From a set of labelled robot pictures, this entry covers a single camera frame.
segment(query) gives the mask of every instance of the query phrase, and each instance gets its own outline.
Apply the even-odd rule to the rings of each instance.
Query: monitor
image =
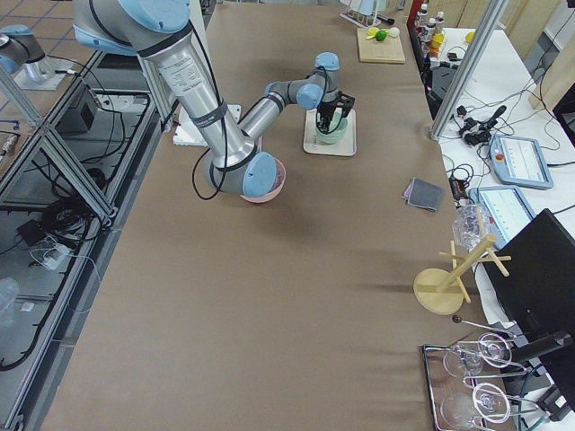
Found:
[[[575,240],[545,209],[499,252],[509,277],[494,264],[485,270],[503,310],[529,342],[558,331],[575,337]],[[575,345],[540,357],[549,375],[575,409]]]

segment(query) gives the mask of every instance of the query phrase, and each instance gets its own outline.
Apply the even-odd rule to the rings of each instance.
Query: green bowl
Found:
[[[322,144],[333,145],[341,141],[348,128],[348,119],[341,119],[341,112],[333,113],[332,123],[330,124],[330,133],[322,133],[315,128],[315,134]]]

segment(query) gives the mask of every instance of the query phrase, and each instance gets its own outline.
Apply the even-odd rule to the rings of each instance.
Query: power adapter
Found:
[[[44,254],[42,267],[55,271],[62,264],[64,259],[70,255],[72,250],[64,244],[56,244],[54,248]]]
[[[42,232],[40,224],[36,220],[28,220],[19,226],[16,231],[29,246],[35,245],[46,238],[46,234]]]
[[[449,178],[449,188],[451,188],[451,194],[453,199],[459,200],[461,198],[467,198],[467,193],[465,191],[465,181],[458,180],[455,177]]]

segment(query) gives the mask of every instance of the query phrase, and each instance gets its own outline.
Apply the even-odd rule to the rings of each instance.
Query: small robot arm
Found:
[[[54,76],[54,67],[44,50],[25,25],[9,25],[0,29],[0,66],[9,74],[24,65],[26,74],[35,83]]]
[[[276,160],[255,142],[288,104],[317,108],[326,129],[338,106],[345,116],[353,105],[337,88],[337,56],[323,53],[306,79],[268,85],[238,125],[191,43],[190,0],[74,0],[74,7],[82,44],[156,65],[211,150],[204,173],[217,190],[252,198],[272,190]]]

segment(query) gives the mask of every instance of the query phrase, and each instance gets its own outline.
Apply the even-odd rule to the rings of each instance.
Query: charger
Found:
[[[44,254],[44,259],[41,262],[42,267],[55,271],[64,259],[70,255],[71,251],[72,250],[64,244],[56,244],[54,248]]]
[[[451,188],[451,194],[453,199],[459,200],[461,198],[467,198],[466,193],[467,183],[464,180],[458,180],[453,175],[449,177],[449,188]]]

